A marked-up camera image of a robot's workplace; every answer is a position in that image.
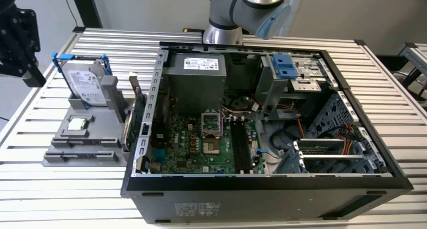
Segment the ram slot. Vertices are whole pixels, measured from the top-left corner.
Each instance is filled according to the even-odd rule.
[[[245,130],[245,122],[241,120],[231,121],[231,142],[233,151],[235,173],[248,174],[251,167],[251,155],[248,149],[248,137]]]

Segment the robotic arm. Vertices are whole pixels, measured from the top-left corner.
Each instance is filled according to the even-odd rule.
[[[244,28],[265,40],[275,37],[291,14],[284,0],[211,0],[205,44],[241,45]]]
[[[0,76],[20,78],[31,88],[45,85],[39,71],[37,18],[33,10],[19,9],[16,0],[0,0]]]

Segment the motherboard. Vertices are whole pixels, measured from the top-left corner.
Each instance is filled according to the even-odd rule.
[[[253,120],[225,119],[217,112],[175,115],[169,135],[168,147],[153,152],[151,173],[240,174],[241,168],[264,173]]]

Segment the gray metal floor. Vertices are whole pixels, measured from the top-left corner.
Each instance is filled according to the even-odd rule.
[[[200,43],[197,33],[152,33],[88,29],[75,36],[69,49],[76,55],[111,58],[119,88],[133,96],[128,73],[137,73],[148,90],[159,41]],[[368,117],[409,177],[415,190],[348,222],[284,224],[197,224],[185,228],[427,228],[427,115],[401,91],[400,84],[353,41],[244,38],[247,46],[327,50],[343,72]],[[69,90],[53,72],[48,85],[25,99],[16,123],[0,134],[0,222],[9,227],[143,227],[145,222],[129,199],[120,198],[124,168],[44,168],[43,155],[69,107]]]

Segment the power supply label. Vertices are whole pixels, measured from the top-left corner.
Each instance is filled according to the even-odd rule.
[[[219,71],[219,60],[207,58],[187,58],[184,60],[184,70]]]
[[[175,203],[177,217],[216,217],[221,208],[220,202]]]
[[[71,70],[68,72],[73,88],[83,101],[92,106],[107,104],[97,76],[89,71]]]

